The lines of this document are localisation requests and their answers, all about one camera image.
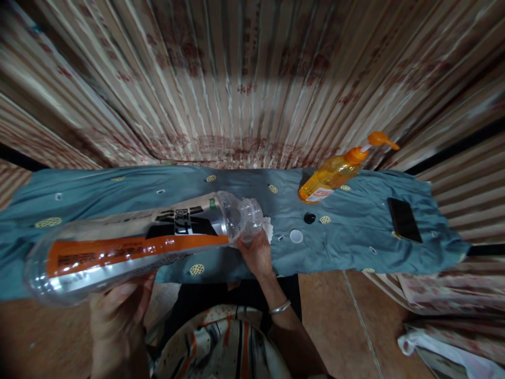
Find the floor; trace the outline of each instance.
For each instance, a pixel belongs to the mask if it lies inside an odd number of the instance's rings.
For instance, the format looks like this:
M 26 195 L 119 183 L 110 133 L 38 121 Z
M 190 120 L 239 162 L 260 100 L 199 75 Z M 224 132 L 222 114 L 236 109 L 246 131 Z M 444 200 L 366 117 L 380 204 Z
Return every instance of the floor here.
M 419 357 L 396 345 L 409 314 L 358 272 L 300 275 L 304 324 L 338 379 L 433 379 Z M 177 285 L 156 288 L 146 321 L 171 307 Z M 91 363 L 87 304 L 56 309 L 32 300 L 0 304 L 3 377 L 87 378 Z

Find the soap bottle label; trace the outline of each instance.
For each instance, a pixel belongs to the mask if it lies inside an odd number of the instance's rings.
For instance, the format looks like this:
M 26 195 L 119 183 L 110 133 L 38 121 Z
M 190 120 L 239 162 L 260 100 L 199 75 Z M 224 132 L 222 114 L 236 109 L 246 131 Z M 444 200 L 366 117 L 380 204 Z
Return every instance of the soap bottle label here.
M 305 201 L 311 203 L 320 202 L 321 200 L 331 195 L 333 192 L 335 192 L 334 189 L 318 188 L 312 195 L 306 198 Z

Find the floral shirt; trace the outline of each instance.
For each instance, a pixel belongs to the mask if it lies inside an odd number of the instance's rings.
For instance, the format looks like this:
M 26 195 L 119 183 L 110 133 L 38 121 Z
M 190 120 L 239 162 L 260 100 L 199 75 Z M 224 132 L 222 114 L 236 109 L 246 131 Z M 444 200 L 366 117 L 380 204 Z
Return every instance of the floral shirt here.
M 261 317 L 260 311 L 237 305 L 217 305 L 198 314 L 165 345 L 153 377 L 292 378 L 274 344 L 260 331 Z

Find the white tissue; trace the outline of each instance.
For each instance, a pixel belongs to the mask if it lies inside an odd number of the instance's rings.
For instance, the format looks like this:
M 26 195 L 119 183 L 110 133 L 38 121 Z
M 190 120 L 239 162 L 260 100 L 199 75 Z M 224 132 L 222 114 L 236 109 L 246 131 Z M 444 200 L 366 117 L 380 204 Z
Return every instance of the white tissue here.
M 272 244 L 272 237 L 274 236 L 274 226 L 270 224 L 270 217 L 263 217 L 263 230 L 267 234 L 268 243 Z

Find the hand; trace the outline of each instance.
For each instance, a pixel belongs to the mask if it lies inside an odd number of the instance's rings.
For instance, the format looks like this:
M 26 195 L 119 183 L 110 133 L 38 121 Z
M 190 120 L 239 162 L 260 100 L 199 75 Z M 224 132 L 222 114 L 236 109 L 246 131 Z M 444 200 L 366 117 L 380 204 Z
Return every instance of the hand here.
M 257 280 L 273 275 L 271 247 L 264 230 L 255 236 L 251 247 L 247 248 L 241 239 L 237 246 Z
M 121 344 L 131 333 L 142 333 L 156 272 L 121 284 L 89 302 L 91 334 L 96 345 Z

